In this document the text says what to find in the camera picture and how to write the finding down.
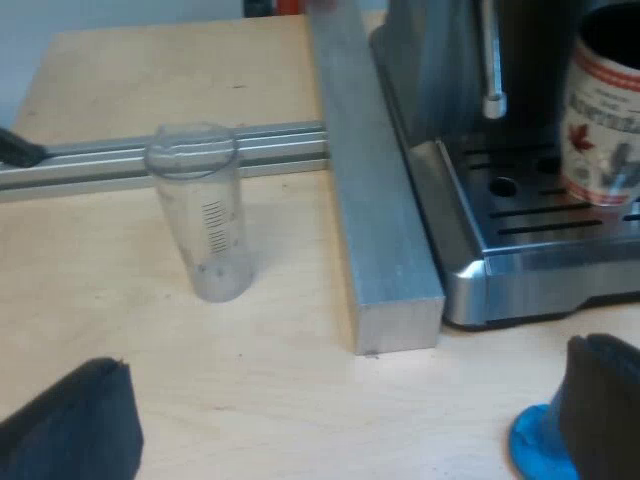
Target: metal block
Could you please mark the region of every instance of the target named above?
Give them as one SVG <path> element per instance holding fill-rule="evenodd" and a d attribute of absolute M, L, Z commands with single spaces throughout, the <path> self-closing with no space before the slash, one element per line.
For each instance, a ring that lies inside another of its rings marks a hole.
<path fill-rule="evenodd" d="M 356 353 L 433 347 L 444 294 L 352 0 L 307 3 Z"/>

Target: stainless steel drip tray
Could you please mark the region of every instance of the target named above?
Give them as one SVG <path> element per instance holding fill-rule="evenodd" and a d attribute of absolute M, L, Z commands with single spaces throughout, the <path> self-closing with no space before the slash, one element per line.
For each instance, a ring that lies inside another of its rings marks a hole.
<path fill-rule="evenodd" d="M 408 161 L 451 323 L 525 322 L 640 292 L 640 202 L 574 199 L 553 146 L 427 142 Z"/>

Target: table surface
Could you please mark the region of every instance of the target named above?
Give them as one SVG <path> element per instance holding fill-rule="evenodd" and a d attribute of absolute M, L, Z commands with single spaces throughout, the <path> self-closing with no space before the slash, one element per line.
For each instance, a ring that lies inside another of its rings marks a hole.
<path fill-rule="evenodd" d="M 315 120 L 310 58 L 304 17 L 64 34 L 15 130 L 61 143 Z M 638 307 L 621 305 L 356 357 L 329 174 L 243 194 L 258 273 L 219 305 L 192 294 L 151 189 L 0 204 L 0 418 L 108 355 L 131 365 L 140 479 L 513 478 L 509 424 L 553 395 L 567 340 L 640 344 Z"/>

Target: white wall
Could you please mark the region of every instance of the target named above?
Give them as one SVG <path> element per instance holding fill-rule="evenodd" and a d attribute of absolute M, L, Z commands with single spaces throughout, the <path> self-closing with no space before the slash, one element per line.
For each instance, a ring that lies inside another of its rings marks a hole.
<path fill-rule="evenodd" d="M 359 0 L 382 8 L 387 0 Z M 51 36 L 65 30 L 242 17 L 242 0 L 0 0 L 0 126 L 8 127 Z"/>

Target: cup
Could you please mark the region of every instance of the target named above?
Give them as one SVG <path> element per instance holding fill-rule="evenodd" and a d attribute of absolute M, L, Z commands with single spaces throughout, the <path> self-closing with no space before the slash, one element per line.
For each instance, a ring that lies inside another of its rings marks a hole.
<path fill-rule="evenodd" d="M 253 270 L 233 132 L 206 123 L 161 126 L 144 163 L 196 294 L 210 302 L 240 295 Z"/>
<path fill-rule="evenodd" d="M 599 8 L 583 19 L 565 91 L 562 175 L 594 205 L 640 195 L 640 4 Z"/>

